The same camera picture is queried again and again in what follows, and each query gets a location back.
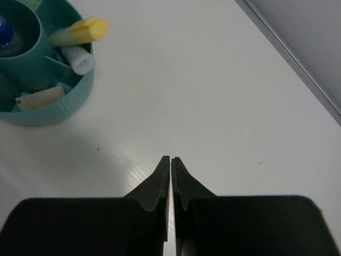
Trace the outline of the blue cap spray bottle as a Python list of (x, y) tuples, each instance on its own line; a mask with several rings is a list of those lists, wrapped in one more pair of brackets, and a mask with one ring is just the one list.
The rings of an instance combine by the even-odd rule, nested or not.
[(16, 57), (22, 53), (22, 50), (21, 36), (1, 15), (1, 58)]

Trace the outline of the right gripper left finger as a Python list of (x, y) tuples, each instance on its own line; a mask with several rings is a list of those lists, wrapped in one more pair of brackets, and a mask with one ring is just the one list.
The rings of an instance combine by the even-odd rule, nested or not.
[(170, 157), (163, 156), (151, 175), (124, 196), (137, 204), (128, 255), (163, 255), (168, 241), (169, 186)]

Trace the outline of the tan eraser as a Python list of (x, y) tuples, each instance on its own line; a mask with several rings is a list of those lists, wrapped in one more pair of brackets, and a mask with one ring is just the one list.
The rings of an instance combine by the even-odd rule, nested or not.
[(47, 107), (47, 106), (51, 105), (52, 103), (53, 103), (53, 101), (47, 101), (47, 102), (43, 102), (43, 103), (34, 105), (34, 110)]

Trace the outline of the grey eraser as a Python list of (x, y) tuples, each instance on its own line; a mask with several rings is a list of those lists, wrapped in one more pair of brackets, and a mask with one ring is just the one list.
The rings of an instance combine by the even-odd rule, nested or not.
[(29, 111), (34, 110), (34, 105), (47, 101), (53, 101), (54, 103), (62, 99), (65, 95), (66, 94), (62, 86), (56, 86), (33, 94), (18, 97), (15, 101), (21, 111)]

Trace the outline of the blue highlighter marker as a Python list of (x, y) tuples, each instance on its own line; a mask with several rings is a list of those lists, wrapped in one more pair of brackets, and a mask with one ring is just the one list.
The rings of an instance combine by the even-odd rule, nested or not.
[(61, 48), (62, 55), (77, 75), (85, 75), (94, 69), (94, 55), (78, 45)]

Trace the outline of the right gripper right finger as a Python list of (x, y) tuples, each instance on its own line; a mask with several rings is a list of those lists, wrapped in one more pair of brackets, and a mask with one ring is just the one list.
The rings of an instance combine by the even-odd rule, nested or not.
[(171, 161), (171, 176), (176, 255), (196, 255), (195, 221), (190, 202), (192, 199), (211, 198), (216, 195), (189, 173), (179, 157)]

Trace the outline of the yellow highlighter marker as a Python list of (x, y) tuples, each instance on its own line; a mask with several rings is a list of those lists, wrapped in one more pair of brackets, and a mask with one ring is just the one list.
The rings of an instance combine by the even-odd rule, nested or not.
[(105, 19), (97, 19), (92, 16), (81, 19), (70, 27), (53, 32), (48, 39), (53, 47), (81, 45), (102, 40), (108, 31), (109, 24)]

